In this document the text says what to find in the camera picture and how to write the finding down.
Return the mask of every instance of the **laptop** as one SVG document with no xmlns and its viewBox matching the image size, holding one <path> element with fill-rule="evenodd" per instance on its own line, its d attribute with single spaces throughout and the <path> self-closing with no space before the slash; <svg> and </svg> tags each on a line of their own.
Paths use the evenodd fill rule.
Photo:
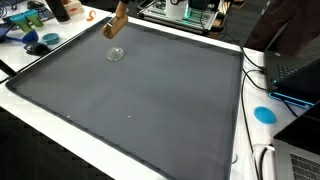
<svg viewBox="0 0 320 180">
<path fill-rule="evenodd" d="M 320 180 L 320 102 L 274 136 L 279 180 Z"/>
<path fill-rule="evenodd" d="M 320 59 L 301 59 L 265 52 L 269 97 L 302 108 L 320 99 Z"/>
</svg>

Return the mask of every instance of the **black cable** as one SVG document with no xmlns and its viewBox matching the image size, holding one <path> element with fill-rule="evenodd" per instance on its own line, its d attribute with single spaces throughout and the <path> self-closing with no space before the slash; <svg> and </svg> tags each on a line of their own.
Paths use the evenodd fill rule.
<svg viewBox="0 0 320 180">
<path fill-rule="evenodd" d="M 0 84 L 4 83 L 7 80 L 8 80 L 8 78 L 5 78 L 4 80 L 0 81 Z"/>
<path fill-rule="evenodd" d="M 262 67 L 262 66 L 258 66 L 256 63 L 254 63 L 253 61 L 251 61 L 251 59 L 247 56 L 247 54 L 244 52 L 244 49 L 243 49 L 243 46 L 241 46 L 236 40 L 235 38 L 233 38 L 230 34 L 226 34 L 227 36 L 229 36 L 241 49 L 241 52 L 243 53 L 243 55 L 248 59 L 248 61 L 254 65 L 255 67 L 261 69 L 262 71 L 266 71 L 266 68 L 265 67 Z"/>
<path fill-rule="evenodd" d="M 265 147 L 260 155 L 260 159 L 259 159 L 259 172 L 260 172 L 260 176 L 259 176 L 259 180 L 263 180 L 263 172 L 262 172 L 262 166 L 263 166 L 263 159 L 264 156 L 267 152 L 268 148 Z"/>
<path fill-rule="evenodd" d="M 18 9 L 17 4 L 10 4 L 9 2 L 7 2 L 5 0 L 1 0 L 0 2 L 10 6 L 12 10 L 17 10 Z"/>
<path fill-rule="evenodd" d="M 292 115 L 294 115 L 296 118 L 299 117 L 293 110 L 292 108 L 289 106 L 289 104 L 285 101 L 282 101 L 286 106 L 287 108 L 289 109 L 289 111 L 292 113 Z"/>
<path fill-rule="evenodd" d="M 6 6 L 2 5 L 0 2 L 0 17 L 5 17 L 8 13 Z"/>
<path fill-rule="evenodd" d="M 261 91 L 268 92 L 268 90 L 266 90 L 266 89 L 258 86 L 258 85 L 251 79 L 251 77 L 248 75 L 248 73 L 247 73 L 244 69 L 242 69 L 242 71 L 246 74 L 246 76 L 249 78 L 249 80 L 251 81 L 251 83 L 252 83 L 256 88 L 260 89 Z M 261 71 L 261 70 L 255 70 L 255 71 L 256 71 L 256 72 L 260 72 L 260 73 L 264 73 L 264 72 Z"/>
<path fill-rule="evenodd" d="M 252 152 L 252 154 L 253 154 L 253 153 L 254 153 L 254 150 L 253 150 L 253 145 L 252 145 L 252 141 L 251 141 L 251 136 L 250 136 L 249 126 L 248 126 L 248 121 L 247 121 L 246 110 L 245 110 L 245 107 L 244 107 L 244 99 L 243 99 L 244 83 L 245 83 L 246 77 L 249 77 L 248 74 L 249 74 L 250 72 L 261 72 L 261 73 L 263 73 L 263 71 L 261 71 L 261 70 L 250 70 L 250 71 L 248 71 L 248 72 L 245 72 L 245 75 L 244 75 L 243 80 L 242 80 L 241 93 L 240 93 L 240 95 L 241 95 L 241 105 L 242 105 L 244 122 L 245 122 L 245 125 L 246 125 L 247 136 L 248 136 L 248 140 L 249 140 L 251 152 Z M 258 168 L 257 168 L 257 163 L 256 163 L 255 160 L 254 160 L 254 165 L 255 165 L 256 175 L 257 175 L 257 177 L 259 178 L 259 172 L 258 172 Z"/>
</svg>

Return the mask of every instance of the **white table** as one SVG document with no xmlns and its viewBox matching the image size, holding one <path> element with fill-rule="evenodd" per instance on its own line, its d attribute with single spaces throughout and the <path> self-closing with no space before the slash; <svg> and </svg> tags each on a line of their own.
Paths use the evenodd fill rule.
<svg viewBox="0 0 320 180">
<path fill-rule="evenodd" d="M 221 41 L 209 39 L 206 37 L 194 35 L 180 30 L 164 27 L 150 22 L 130 18 L 131 23 L 139 24 L 149 28 L 159 29 L 164 32 L 175 34 L 177 36 L 188 37 L 193 40 L 202 41 L 215 46 L 240 51 L 240 48 Z M 246 50 L 251 60 L 259 65 L 263 65 L 263 54 L 253 50 Z M 21 59 L 16 60 L 19 67 L 22 67 Z M 246 70 L 254 69 L 254 66 L 245 60 L 244 68 Z M 262 87 L 265 86 L 265 79 L 262 75 L 250 74 L 250 76 Z M 92 137 L 74 126 L 66 123 L 64 120 L 47 113 L 37 106 L 23 100 L 22 98 L 9 92 L 4 84 L 0 85 L 0 106 L 11 112 L 27 124 L 38 131 L 50 137 L 61 144 L 74 154 L 83 158 L 101 171 L 105 172 L 114 179 L 164 179 L 160 174 L 152 171 L 148 167 L 113 149 L 102 141 Z M 281 128 L 290 123 L 294 117 L 289 113 L 286 107 L 278 101 L 272 100 L 264 92 L 261 92 L 249 82 L 246 81 L 244 88 L 245 107 L 248 116 L 250 135 L 253 144 L 269 144 L 272 142 L 272 136 Z M 266 106 L 270 108 L 277 117 L 277 122 L 273 125 L 264 125 L 256 120 L 253 110 L 257 106 Z M 238 155 L 238 162 L 232 165 L 232 180 L 250 180 L 254 178 L 252 164 L 250 164 L 250 148 L 246 128 L 244 124 L 241 105 L 238 111 L 238 121 L 234 142 L 234 152 Z M 264 165 L 265 179 L 274 179 L 274 164 L 271 153 L 267 153 Z"/>
<path fill-rule="evenodd" d="M 26 4 L 27 1 L 19 3 L 18 9 L 16 11 L 8 10 L 8 16 L 26 11 Z M 88 22 L 86 18 L 88 17 L 88 14 L 91 10 L 94 10 L 96 12 L 96 17 L 93 21 Z M 58 33 L 60 42 L 58 44 L 49 46 L 50 49 L 54 49 L 111 14 L 110 12 L 94 9 L 87 6 L 84 6 L 84 11 L 85 13 L 71 16 L 71 23 L 69 24 L 60 25 L 54 18 L 44 22 L 43 27 L 33 28 L 37 31 L 39 40 L 41 40 L 40 38 L 42 38 L 42 36 L 44 36 L 45 34 Z M 16 30 L 10 31 L 7 35 L 9 37 L 22 38 L 25 33 L 21 30 Z M 28 64 L 39 59 L 39 56 L 27 54 L 26 50 L 23 48 L 24 46 L 25 45 L 22 43 L 9 40 L 0 43 L 0 59 L 15 71 L 18 71 Z M 0 81 L 4 80 L 6 77 L 7 75 L 0 71 Z"/>
</svg>

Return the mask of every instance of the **blue pad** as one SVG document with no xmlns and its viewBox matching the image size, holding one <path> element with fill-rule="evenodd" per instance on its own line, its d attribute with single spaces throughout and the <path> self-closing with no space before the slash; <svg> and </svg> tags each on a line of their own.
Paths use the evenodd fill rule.
<svg viewBox="0 0 320 180">
<path fill-rule="evenodd" d="M 276 121 L 276 116 L 266 107 L 257 107 L 254 109 L 256 118 L 264 124 L 273 124 Z"/>
</svg>

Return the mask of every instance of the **blue object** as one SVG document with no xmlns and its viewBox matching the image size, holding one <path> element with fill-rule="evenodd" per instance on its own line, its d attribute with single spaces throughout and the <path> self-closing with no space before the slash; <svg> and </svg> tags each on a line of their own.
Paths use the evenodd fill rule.
<svg viewBox="0 0 320 180">
<path fill-rule="evenodd" d="M 53 45 L 59 42 L 60 38 L 57 33 L 49 33 L 42 37 L 42 41 L 40 43 L 45 45 Z"/>
<path fill-rule="evenodd" d="M 14 16 L 10 17 L 10 20 L 12 22 L 19 22 L 19 21 L 22 21 L 22 20 L 25 20 L 25 19 L 26 19 L 26 17 L 23 14 L 17 14 L 17 15 L 14 15 Z"/>
<path fill-rule="evenodd" d="M 292 99 L 292 100 L 295 100 L 295 101 L 299 101 L 299 102 L 308 104 L 308 105 L 310 105 L 310 106 L 313 106 L 313 105 L 314 105 L 314 104 L 312 104 L 312 103 L 310 103 L 310 102 L 303 101 L 303 100 L 300 100 L 300 99 L 297 99 L 297 98 L 293 98 L 293 97 L 290 97 L 290 96 L 286 96 L 286 95 L 283 95 L 283 94 L 280 94 L 280 93 L 277 93 L 277 92 L 274 92 L 274 94 L 276 94 L 276 95 L 278 95 L 278 96 L 286 97 L 286 98 L 289 98 L 289 99 Z"/>
<path fill-rule="evenodd" d="M 28 10 L 26 12 L 23 13 L 25 16 L 32 16 L 34 14 L 38 14 L 37 10 L 32 9 L 32 10 Z"/>
<path fill-rule="evenodd" d="M 38 42 L 39 40 L 38 33 L 35 30 L 31 30 L 30 32 L 28 32 L 26 35 L 23 36 L 22 39 L 8 36 L 5 36 L 5 38 L 12 41 L 22 42 L 23 44 L 28 44 L 30 42 Z"/>
<path fill-rule="evenodd" d="M 272 98 L 272 99 L 275 99 L 275 100 L 278 100 L 278 101 L 285 101 L 285 102 L 288 103 L 288 104 L 292 104 L 292 105 L 294 105 L 294 106 L 298 106 L 298 107 L 301 107 L 301 108 L 304 108 L 304 109 L 307 109 L 307 107 L 308 107 L 308 105 L 302 106 L 302 105 L 300 105 L 300 104 L 297 104 L 297 103 L 294 103 L 294 102 L 291 102 L 291 101 L 282 100 L 282 99 L 280 99 L 280 98 L 278 98 L 278 97 L 273 96 L 272 93 L 269 93 L 268 96 L 269 96 L 270 98 Z"/>
<path fill-rule="evenodd" d="M 254 109 L 256 118 L 264 124 L 273 124 L 276 121 L 276 116 L 266 107 L 257 107 Z"/>
</svg>

